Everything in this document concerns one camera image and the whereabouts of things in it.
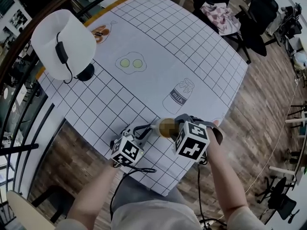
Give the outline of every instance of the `black lamp base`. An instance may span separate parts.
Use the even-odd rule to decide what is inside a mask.
[[[82,72],[80,72],[77,75],[77,78],[82,81],[88,81],[91,79],[91,77],[94,75],[95,68],[94,66],[90,63]]]

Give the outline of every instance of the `black cable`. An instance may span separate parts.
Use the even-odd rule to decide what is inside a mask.
[[[131,174],[133,174],[133,173],[135,173],[135,172],[138,172],[138,171],[139,171],[139,172],[144,172],[144,173],[155,173],[155,172],[157,171],[156,169],[152,169],[152,168],[137,168],[137,167],[134,167],[134,166],[129,165],[129,164],[126,164],[126,163],[117,164],[117,166],[120,166],[120,165],[129,167],[129,168],[132,168],[132,169],[134,169],[134,171],[129,172],[129,173],[127,173],[127,174],[125,174],[125,175],[123,176],[123,178],[120,180],[120,182],[119,182],[119,184],[118,184],[118,186],[117,186],[117,188],[116,188],[116,190],[115,190],[115,192],[114,192],[114,194],[113,194],[113,196],[112,196],[112,199],[111,199],[111,202],[110,202],[110,215],[111,215],[111,221],[112,221],[112,219],[113,219],[113,210],[112,210],[113,200],[114,200],[114,197],[115,197],[115,195],[116,195],[116,193],[117,193],[117,190],[119,189],[119,187],[120,187],[121,183],[124,181],[124,179],[125,179],[127,176],[129,176],[129,175],[131,175]]]
[[[59,33],[57,34],[57,44],[59,43]],[[63,81],[65,84],[69,84],[71,81],[72,81],[72,72],[71,72],[71,70],[70,70],[70,68],[69,68],[69,66],[67,65],[67,62],[65,62],[65,65],[66,65],[66,68],[67,68],[67,70],[70,72],[70,74],[71,74],[71,80],[69,81],[69,82],[66,82],[65,80]]]
[[[201,208],[201,185],[200,185],[200,177],[201,177],[201,170],[200,170],[200,164],[197,165],[197,169],[198,169],[198,173],[197,173],[197,186],[198,186],[198,200],[200,202],[200,211],[201,211],[201,217],[203,220],[203,225],[204,228],[207,230],[207,226],[206,226],[206,220],[205,220],[205,216],[203,215],[202,212],[202,208]]]
[[[204,223],[204,228],[205,228],[206,230],[208,229],[207,226],[206,226],[206,222],[207,222],[207,221],[210,221],[210,220],[217,221],[217,222],[220,223],[221,225],[227,227],[227,225],[226,225],[225,223],[221,222],[220,220],[215,219],[215,218],[208,218],[208,219],[205,219],[205,216],[203,215],[202,208],[201,208],[201,185],[200,185],[201,170],[200,170],[200,166],[201,166],[201,165],[206,165],[206,164],[208,163],[206,153],[204,153],[202,159],[203,159],[203,160],[200,161],[200,163],[197,165],[197,168],[198,168],[198,174],[197,174],[198,200],[199,200],[199,202],[200,202],[200,211],[201,211],[201,217],[202,217],[202,220],[200,220],[200,223]]]

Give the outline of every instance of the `milk bottle drawing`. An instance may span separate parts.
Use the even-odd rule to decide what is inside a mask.
[[[185,78],[163,100],[164,108],[170,113],[176,114],[192,94],[193,88],[193,82]]]

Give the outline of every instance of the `lamp shade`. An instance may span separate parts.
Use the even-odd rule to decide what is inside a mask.
[[[56,53],[57,34],[68,56],[72,75],[81,73],[95,55],[93,34],[69,11],[58,10],[45,17],[35,28],[31,43],[37,56],[50,75],[58,80],[69,80],[71,74]]]

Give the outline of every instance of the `white lamp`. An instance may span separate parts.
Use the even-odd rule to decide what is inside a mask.
[[[31,43],[53,78],[69,80],[77,76],[87,81],[93,76],[91,60],[96,40],[69,10],[58,10],[44,18],[35,28]]]

